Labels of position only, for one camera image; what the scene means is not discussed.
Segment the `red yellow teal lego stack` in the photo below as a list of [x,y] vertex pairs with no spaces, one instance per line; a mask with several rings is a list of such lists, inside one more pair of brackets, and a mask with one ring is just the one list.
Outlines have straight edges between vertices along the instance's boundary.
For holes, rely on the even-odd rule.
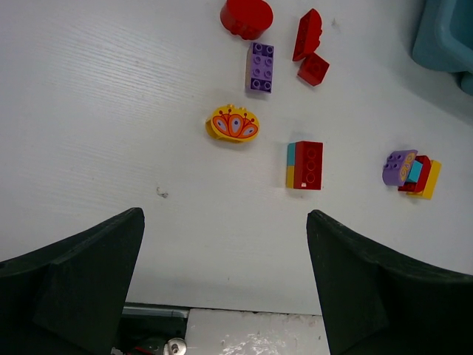
[[321,190],[322,167],[323,143],[297,141],[287,145],[287,188]]

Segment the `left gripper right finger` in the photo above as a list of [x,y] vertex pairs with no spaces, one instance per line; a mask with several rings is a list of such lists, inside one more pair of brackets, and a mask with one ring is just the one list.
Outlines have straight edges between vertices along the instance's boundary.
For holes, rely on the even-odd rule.
[[331,354],[471,354],[472,276],[408,257],[324,212],[307,243]]

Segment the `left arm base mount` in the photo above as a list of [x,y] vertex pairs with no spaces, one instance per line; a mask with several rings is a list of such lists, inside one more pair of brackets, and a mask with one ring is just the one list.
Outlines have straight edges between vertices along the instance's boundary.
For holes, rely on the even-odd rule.
[[187,354],[185,341],[190,309],[127,302],[111,354]]

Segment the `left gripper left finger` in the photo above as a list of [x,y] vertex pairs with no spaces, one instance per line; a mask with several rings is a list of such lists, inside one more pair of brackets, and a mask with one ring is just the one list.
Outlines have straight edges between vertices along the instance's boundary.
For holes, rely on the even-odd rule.
[[135,207],[1,262],[1,353],[109,354],[144,229]]

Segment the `small red square lego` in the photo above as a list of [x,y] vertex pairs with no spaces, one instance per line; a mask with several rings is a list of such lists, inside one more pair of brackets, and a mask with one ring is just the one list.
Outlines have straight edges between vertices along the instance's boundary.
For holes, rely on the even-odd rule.
[[316,53],[311,53],[302,62],[298,76],[307,84],[320,85],[327,74],[330,64]]

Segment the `red rounded lego brick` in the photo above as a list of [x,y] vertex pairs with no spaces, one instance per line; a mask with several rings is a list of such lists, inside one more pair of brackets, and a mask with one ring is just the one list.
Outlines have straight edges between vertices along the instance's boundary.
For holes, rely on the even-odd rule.
[[258,39],[273,23],[273,11],[266,1],[227,0],[221,11],[223,27],[243,40]]

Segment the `purple rectangular lego brick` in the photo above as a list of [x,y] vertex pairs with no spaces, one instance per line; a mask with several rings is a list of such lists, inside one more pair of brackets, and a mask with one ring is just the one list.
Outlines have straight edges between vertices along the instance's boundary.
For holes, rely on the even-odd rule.
[[273,86],[274,46],[251,42],[248,48],[245,89],[249,92],[271,93]]

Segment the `red angled lego piece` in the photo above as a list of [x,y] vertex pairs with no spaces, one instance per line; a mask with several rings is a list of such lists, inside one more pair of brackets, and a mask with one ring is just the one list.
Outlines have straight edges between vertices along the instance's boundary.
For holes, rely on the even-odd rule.
[[299,21],[292,61],[301,61],[314,53],[320,45],[321,35],[321,16],[312,8]]

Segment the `yellow flower lego brick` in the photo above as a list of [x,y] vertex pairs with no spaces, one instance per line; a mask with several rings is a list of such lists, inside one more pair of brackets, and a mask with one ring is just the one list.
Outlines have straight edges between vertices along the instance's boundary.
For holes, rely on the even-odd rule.
[[260,131],[259,119],[244,107],[233,104],[218,107],[205,122],[208,135],[230,143],[247,143]]

